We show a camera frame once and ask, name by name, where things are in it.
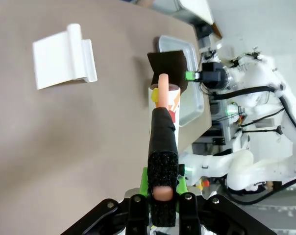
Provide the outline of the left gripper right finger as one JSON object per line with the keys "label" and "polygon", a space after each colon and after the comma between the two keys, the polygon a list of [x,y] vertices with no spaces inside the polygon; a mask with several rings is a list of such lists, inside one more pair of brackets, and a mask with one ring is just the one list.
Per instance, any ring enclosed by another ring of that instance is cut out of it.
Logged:
{"label": "left gripper right finger", "polygon": [[216,235],[274,235],[275,232],[222,195],[204,199],[188,191],[185,169],[178,169],[179,233],[201,235],[204,227]]}

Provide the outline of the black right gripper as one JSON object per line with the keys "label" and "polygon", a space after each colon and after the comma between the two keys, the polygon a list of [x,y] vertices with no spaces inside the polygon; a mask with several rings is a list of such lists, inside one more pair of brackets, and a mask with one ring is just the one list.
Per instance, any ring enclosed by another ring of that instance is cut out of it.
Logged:
{"label": "black right gripper", "polygon": [[224,69],[224,65],[218,62],[207,62],[202,64],[202,71],[185,72],[185,80],[198,81],[205,85],[206,88],[212,90],[222,90],[228,85],[228,75]]}

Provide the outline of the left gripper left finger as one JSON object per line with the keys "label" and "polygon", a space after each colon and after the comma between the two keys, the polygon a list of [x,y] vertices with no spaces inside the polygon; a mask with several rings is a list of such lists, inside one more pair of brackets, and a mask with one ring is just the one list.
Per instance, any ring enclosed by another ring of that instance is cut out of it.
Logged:
{"label": "left gripper left finger", "polygon": [[148,175],[143,168],[139,188],[125,193],[118,202],[107,198],[71,225],[64,235],[147,235],[149,234]]}

